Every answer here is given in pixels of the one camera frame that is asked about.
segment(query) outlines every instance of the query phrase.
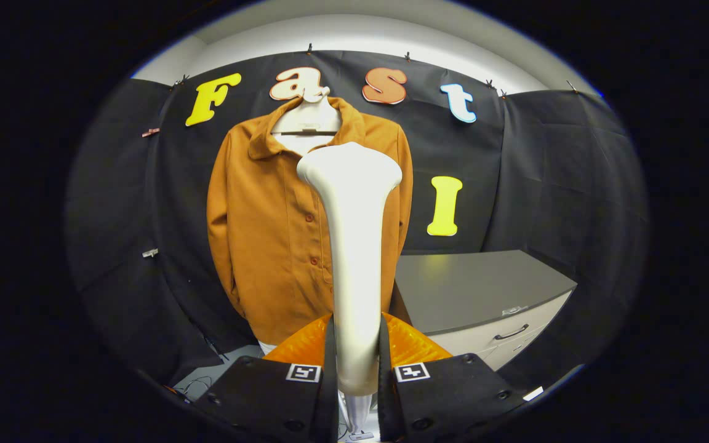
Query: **binder clip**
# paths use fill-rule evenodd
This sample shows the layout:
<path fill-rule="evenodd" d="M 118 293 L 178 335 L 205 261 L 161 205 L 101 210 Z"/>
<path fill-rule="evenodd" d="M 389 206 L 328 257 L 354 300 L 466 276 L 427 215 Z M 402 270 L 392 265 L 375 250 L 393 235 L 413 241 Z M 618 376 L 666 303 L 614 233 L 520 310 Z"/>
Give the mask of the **binder clip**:
<path fill-rule="evenodd" d="M 144 134 L 141 134 L 141 137 L 149 137 L 150 135 L 157 134 L 158 132 L 160 132 L 160 128 L 147 129 Z"/>

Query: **letter a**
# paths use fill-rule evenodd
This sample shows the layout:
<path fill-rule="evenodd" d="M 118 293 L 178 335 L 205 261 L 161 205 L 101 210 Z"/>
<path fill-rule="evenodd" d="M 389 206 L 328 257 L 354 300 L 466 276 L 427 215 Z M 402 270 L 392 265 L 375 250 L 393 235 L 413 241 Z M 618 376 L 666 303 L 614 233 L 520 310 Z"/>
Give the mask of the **letter a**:
<path fill-rule="evenodd" d="M 279 73 L 275 78 L 279 83 L 270 89 L 273 100 L 290 100 L 303 95 L 303 89 L 317 94 L 321 90 L 321 73 L 317 68 L 292 68 Z"/>

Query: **orange letter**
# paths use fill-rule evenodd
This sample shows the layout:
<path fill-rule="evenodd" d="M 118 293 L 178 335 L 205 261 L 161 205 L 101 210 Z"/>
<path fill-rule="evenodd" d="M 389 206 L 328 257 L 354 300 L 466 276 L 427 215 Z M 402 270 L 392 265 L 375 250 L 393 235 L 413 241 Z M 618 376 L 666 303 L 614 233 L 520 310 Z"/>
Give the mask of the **orange letter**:
<path fill-rule="evenodd" d="M 321 90 L 321 73 L 317 68 L 292 68 L 279 73 L 275 78 L 279 83 L 270 89 L 273 100 L 291 100 L 303 96 L 303 89 L 308 92 Z"/>
<path fill-rule="evenodd" d="M 400 70 L 373 68 L 366 74 L 363 98 L 369 102 L 394 105 L 406 98 L 406 74 Z"/>

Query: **white wall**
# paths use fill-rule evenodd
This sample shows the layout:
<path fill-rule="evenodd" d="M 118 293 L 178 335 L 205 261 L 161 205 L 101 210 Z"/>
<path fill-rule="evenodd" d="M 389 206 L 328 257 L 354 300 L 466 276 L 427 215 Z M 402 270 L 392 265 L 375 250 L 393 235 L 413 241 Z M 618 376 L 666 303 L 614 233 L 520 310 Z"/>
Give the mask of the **white wall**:
<path fill-rule="evenodd" d="M 146 62 L 130 78 L 174 84 L 188 72 L 188 65 L 199 58 L 206 46 L 206 43 L 196 36 L 186 37 Z"/>
<path fill-rule="evenodd" d="M 188 67 L 190 76 L 268 54 L 313 50 L 359 50 L 438 65 L 509 94 L 548 89 L 516 65 L 467 40 L 436 29 L 383 17 L 355 14 L 301 17 L 253 28 L 208 45 Z"/>

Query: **cabinet drawer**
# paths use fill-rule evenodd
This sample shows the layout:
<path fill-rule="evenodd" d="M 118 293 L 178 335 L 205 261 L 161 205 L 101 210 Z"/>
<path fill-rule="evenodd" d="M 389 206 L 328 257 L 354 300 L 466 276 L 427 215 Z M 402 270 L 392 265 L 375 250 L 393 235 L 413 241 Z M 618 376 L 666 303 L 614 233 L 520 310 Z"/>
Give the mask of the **cabinet drawer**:
<path fill-rule="evenodd" d="M 496 322 L 428 336 L 448 353 L 460 356 L 465 353 L 480 353 L 539 331 L 554 318 L 571 293 L 560 295 L 534 309 L 520 312 Z"/>
<path fill-rule="evenodd" d="M 517 356 L 521 351 L 524 351 L 527 346 L 529 346 L 529 344 L 532 343 L 533 340 L 535 340 L 535 337 L 537 337 L 538 334 L 543 332 L 543 329 L 545 328 L 546 325 L 543 325 L 537 330 L 524 334 L 524 336 L 522 337 L 518 337 L 509 340 L 506 343 L 498 345 L 497 347 L 488 350 L 489 352 L 486 354 L 485 358 L 481 358 L 483 358 L 483 361 L 486 362 L 486 364 L 489 365 L 492 370 L 498 370 L 504 365 L 506 365 L 507 362 L 510 362 L 510 360 L 514 359 L 514 357 Z"/>

